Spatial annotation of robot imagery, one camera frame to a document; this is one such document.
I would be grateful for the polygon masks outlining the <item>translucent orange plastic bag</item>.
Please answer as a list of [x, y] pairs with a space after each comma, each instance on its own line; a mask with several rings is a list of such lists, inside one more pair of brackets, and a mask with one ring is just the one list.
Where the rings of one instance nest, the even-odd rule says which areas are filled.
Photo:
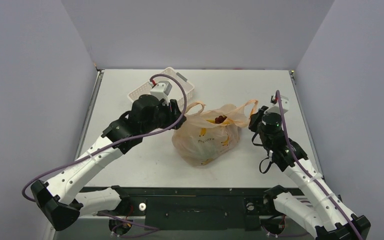
[[[258, 104], [251, 99], [241, 106], [228, 103], [212, 110], [205, 110], [206, 105], [200, 101], [188, 104], [186, 121], [171, 138], [176, 152], [191, 166], [209, 164], [238, 145], [240, 131], [249, 126]], [[215, 118], [222, 115], [227, 119], [215, 124]]]

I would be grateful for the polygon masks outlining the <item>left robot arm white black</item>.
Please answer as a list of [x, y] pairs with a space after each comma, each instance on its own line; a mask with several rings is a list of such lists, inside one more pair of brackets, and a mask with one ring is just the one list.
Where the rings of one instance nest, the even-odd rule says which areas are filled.
[[150, 94], [141, 95], [106, 127], [96, 141], [76, 161], [57, 168], [59, 174], [30, 184], [33, 201], [54, 230], [70, 227], [80, 216], [100, 211], [123, 215], [129, 201], [120, 187], [82, 192], [85, 185], [111, 162], [125, 155], [148, 136], [177, 130], [186, 121], [185, 108], [175, 99], [165, 101]]

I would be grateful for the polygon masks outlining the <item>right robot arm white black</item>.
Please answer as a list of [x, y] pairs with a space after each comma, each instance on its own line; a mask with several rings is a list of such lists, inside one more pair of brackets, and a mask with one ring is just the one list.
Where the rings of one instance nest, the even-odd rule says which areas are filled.
[[328, 187], [307, 153], [283, 130], [283, 116], [267, 106], [253, 110], [248, 128], [267, 152], [270, 164], [292, 180], [310, 203], [307, 206], [281, 185], [264, 192], [262, 207], [286, 215], [316, 240], [365, 240], [371, 223], [358, 216]]

